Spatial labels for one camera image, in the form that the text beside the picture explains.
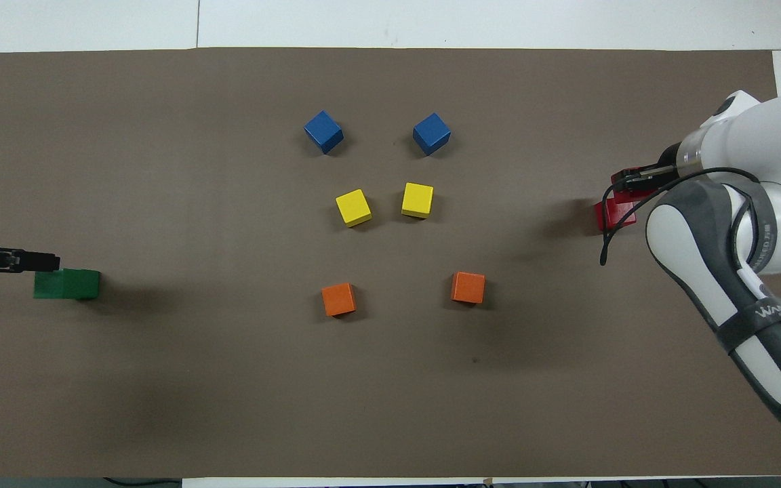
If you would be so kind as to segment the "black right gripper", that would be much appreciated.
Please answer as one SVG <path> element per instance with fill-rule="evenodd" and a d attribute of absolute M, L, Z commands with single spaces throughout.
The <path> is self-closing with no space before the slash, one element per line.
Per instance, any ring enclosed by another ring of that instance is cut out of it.
<path fill-rule="evenodd" d="M 655 191 L 679 178 L 677 155 L 679 143 L 670 145 L 661 153 L 657 163 L 647 165 L 639 173 L 615 173 L 611 175 L 612 192 L 635 194 L 642 191 Z"/>

